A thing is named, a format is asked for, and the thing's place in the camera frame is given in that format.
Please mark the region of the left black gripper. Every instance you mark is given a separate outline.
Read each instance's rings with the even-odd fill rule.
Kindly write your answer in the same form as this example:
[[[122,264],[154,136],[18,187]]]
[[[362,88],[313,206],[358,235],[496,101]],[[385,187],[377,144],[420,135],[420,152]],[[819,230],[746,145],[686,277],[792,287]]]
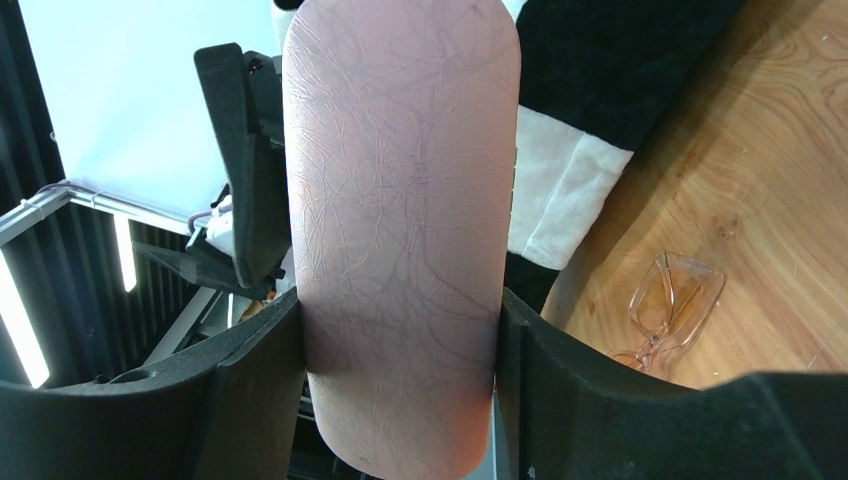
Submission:
[[[228,43],[193,60],[232,196],[236,277],[256,288],[292,245],[277,57]]]

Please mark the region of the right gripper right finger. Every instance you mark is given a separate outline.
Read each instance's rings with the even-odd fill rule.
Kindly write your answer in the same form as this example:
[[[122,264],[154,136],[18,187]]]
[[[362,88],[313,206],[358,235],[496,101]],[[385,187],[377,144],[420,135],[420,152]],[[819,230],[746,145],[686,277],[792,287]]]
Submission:
[[[512,292],[496,423],[514,479],[843,479],[847,378],[760,372],[706,390],[628,368]]]

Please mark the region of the pink glasses case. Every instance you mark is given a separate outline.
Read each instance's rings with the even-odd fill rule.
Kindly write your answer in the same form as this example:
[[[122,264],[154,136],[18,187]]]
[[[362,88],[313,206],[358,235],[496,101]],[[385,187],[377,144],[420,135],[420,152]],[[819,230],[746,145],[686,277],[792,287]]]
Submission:
[[[520,48],[499,1],[306,1],[282,41],[297,294],[319,433],[382,479],[489,442]]]

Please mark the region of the orange transparent sunglasses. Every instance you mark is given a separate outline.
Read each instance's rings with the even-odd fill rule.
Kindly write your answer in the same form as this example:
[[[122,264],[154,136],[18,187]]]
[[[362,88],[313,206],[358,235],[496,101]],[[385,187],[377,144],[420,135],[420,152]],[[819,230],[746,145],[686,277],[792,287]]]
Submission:
[[[699,338],[724,285],[721,271],[691,257],[659,252],[628,305],[629,322],[641,335],[641,344],[606,355],[642,373],[671,380],[679,361]]]

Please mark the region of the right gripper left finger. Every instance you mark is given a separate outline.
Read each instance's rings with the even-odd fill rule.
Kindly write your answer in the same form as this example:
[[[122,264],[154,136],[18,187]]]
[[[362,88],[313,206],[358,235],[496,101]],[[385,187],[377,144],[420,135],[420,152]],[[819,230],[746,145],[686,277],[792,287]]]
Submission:
[[[290,291],[106,382],[1,386],[5,479],[283,479],[305,379]]]

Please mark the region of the black white checkered pillow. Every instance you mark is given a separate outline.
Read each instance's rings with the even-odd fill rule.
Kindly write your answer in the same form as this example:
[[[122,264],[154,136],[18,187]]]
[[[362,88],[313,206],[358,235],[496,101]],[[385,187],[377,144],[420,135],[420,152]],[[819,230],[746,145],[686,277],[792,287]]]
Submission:
[[[276,1],[280,43],[306,1]],[[737,1],[499,1],[520,48],[503,289],[540,310]]]

